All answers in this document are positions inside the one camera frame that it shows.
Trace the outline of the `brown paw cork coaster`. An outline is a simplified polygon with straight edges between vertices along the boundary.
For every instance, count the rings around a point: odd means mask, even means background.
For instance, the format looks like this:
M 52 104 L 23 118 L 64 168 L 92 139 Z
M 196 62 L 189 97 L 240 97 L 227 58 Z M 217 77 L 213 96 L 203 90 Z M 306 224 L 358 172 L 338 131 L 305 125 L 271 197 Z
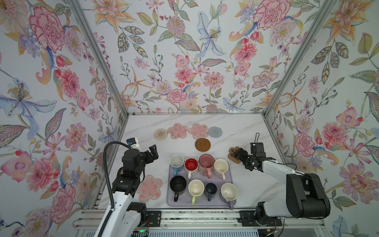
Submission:
M 228 159 L 236 164 L 240 164 L 241 161 L 234 157 L 235 152 L 239 150 L 239 147 L 232 147 L 229 149 Z

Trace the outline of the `multicolour embroidered round coaster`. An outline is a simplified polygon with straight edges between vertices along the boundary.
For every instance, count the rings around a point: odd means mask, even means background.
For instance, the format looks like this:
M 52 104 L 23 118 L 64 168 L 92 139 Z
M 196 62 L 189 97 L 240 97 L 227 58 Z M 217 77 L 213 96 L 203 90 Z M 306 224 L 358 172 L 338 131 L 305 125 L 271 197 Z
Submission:
M 164 128 L 157 129 L 154 132 L 154 139 L 158 141 L 165 140 L 168 137 L 168 131 Z

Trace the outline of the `pink flower coaster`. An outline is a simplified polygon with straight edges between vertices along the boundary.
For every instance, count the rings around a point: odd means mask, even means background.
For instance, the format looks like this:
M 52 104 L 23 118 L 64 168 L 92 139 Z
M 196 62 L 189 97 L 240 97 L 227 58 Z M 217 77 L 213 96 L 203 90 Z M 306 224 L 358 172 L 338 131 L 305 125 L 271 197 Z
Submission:
M 170 135 L 171 139 L 186 138 L 188 127 L 185 125 L 181 125 L 180 123 L 175 123 L 172 127 L 170 127 L 167 130 L 167 132 Z
M 208 137 L 208 127 L 204 124 L 194 123 L 191 128 L 188 129 L 188 133 L 192 135 L 194 139 Z
M 160 178 L 154 178 L 152 175 L 147 175 L 137 189 L 139 201 L 146 203 L 150 200 L 157 200 L 161 197 L 161 187 L 163 181 Z

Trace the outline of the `grey blue woven coaster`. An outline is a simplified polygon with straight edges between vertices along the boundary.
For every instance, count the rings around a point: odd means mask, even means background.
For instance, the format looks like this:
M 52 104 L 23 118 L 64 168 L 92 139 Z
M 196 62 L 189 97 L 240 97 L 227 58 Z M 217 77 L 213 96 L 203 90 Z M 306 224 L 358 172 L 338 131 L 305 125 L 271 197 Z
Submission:
M 219 138 L 223 134 L 223 131 L 221 128 L 213 126 L 208 128 L 208 135 L 212 138 Z

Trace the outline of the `brown round wooden coaster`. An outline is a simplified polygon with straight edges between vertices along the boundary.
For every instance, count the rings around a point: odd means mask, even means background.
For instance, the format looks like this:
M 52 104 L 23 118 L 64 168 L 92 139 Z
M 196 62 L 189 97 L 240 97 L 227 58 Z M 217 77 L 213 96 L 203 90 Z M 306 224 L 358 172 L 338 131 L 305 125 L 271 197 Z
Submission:
M 211 142 L 206 138 L 199 138 L 195 142 L 195 148 L 200 152 L 207 152 L 211 148 Z

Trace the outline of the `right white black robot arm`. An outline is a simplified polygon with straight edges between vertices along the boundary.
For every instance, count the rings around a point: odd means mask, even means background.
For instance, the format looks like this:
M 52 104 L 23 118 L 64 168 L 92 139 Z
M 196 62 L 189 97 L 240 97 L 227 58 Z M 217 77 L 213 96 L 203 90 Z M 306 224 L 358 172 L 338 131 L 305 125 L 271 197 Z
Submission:
M 330 201 L 315 173 L 300 172 L 296 164 L 279 163 L 267 157 L 263 143 L 251 143 L 250 152 L 243 148 L 235 149 L 232 156 L 245 169 L 268 174 L 286 187 L 284 199 L 257 204 L 254 220 L 259 225 L 264 226 L 285 217 L 322 220 L 330 215 Z

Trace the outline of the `pink flower coaster front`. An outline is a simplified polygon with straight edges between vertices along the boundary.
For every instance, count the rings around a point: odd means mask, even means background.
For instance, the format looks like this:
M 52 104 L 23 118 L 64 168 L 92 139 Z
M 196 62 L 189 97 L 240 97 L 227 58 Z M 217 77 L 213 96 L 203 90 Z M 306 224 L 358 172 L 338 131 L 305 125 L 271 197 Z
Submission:
M 154 178 L 152 175 L 147 175 L 137 189 L 139 201 L 146 203 L 150 200 L 157 200 L 161 197 L 161 187 L 163 181 L 160 178 Z

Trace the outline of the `blue mug white inside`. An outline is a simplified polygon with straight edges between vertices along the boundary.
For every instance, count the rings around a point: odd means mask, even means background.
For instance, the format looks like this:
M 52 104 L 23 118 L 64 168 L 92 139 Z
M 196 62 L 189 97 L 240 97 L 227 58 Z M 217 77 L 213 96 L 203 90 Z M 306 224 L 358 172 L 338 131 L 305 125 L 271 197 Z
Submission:
M 170 166 L 173 171 L 173 176 L 178 175 L 178 173 L 184 168 L 184 157 L 182 155 L 173 155 L 170 159 Z

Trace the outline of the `pink tall mug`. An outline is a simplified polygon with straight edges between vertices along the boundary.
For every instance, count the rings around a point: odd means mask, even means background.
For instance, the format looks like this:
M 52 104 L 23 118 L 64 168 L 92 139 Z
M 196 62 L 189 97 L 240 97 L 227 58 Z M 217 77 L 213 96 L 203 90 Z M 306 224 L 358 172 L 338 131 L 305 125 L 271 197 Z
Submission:
M 212 171 L 214 168 L 215 160 L 209 154 L 201 155 L 199 158 L 198 171 L 201 175 L 206 176 L 208 179 L 212 178 Z

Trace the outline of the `red inside white mug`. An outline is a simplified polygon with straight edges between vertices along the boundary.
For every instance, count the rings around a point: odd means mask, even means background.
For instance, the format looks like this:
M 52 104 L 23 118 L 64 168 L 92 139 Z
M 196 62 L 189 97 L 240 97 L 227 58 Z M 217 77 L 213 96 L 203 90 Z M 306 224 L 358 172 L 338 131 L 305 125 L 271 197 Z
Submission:
M 184 168 L 186 171 L 186 176 L 190 180 L 192 179 L 198 172 L 199 163 L 194 158 L 188 158 L 185 160 Z

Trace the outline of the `lavender serving tray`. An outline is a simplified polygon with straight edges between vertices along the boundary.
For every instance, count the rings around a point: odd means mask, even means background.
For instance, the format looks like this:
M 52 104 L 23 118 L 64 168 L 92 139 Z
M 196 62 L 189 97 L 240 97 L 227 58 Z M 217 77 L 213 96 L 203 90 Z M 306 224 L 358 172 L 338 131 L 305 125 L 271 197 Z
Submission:
M 188 186 L 185 187 L 182 194 L 178 196 L 178 200 L 175 201 L 175 192 L 171 189 L 171 185 L 168 185 L 167 203 L 171 207 L 183 207 L 183 208 L 228 208 L 228 205 L 221 199 L 221 187 L 225 183 L 232 183 L 233 179 L 231 176 L 231 171 L 228 170 L 225 173 L 225 180 L 222 177 L 218 177 L 212 174 L 212 178 L 208 178 L 196 171 L 187 171 L 186 166 L 182 165 L 180 168 L 171 167 L 169 170 L 169 181 L 173 178 L 181 176 L 186 180 L 188 185 L 192 180 L 200 180 L 204 185 L 213 183 L 217 187 L 217 193 L 208 200 L 208 196 L 202 194 L 196 201 L 192 204 L 192 196 L 188 190 Z

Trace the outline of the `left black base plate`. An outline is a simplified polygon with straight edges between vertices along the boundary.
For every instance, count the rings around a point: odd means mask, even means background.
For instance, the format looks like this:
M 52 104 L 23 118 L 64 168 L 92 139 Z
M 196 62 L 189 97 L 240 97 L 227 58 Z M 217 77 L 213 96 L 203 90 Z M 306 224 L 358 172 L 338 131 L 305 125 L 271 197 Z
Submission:
M 121 221 L 122 227 L 132 229 L 160 227 L 162 211 L 148 210 L 146 213 L 139 213 L 134 210 L 127 211 Z

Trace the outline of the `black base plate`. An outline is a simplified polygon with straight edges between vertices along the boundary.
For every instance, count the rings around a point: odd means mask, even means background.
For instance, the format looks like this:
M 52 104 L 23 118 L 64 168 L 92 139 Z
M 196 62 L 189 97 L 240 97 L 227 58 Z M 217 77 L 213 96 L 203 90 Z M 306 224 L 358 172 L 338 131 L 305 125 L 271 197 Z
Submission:
M 279 217 L 260 216 L 254 210 L 239 211 L 238 223 L 243 227 L 282 227 L 283 223 Z
M 139 213 L 134 210 L 127 211 L 121 221 L 122 227 L 132 229 L 160 227 L 162 211 L 148 210 L 146 213 Z

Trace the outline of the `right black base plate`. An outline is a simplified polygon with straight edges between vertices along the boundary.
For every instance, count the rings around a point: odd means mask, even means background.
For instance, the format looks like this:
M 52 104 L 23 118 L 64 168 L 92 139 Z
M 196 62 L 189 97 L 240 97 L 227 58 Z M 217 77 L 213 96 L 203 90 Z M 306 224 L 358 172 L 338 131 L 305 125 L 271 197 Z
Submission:
M 243 227 L 282 227 L 283 223 L 279 217 L 260 216 L 254 210 L 239 211 L 238 223 Z

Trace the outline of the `aluminium mounting rail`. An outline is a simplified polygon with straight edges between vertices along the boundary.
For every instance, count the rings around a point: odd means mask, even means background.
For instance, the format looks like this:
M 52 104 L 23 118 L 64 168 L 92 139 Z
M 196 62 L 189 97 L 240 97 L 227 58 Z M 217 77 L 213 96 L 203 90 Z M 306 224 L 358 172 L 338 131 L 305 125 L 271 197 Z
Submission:
M 241 229 L 240 210 L 229 209 L 162 209 L 160 224 L 156 219 L 147 225 L 149 229 Z M 80 212 L 74 221 L 75 230 L 96 230 L 105 214 L 104 209 L 90 209 Z

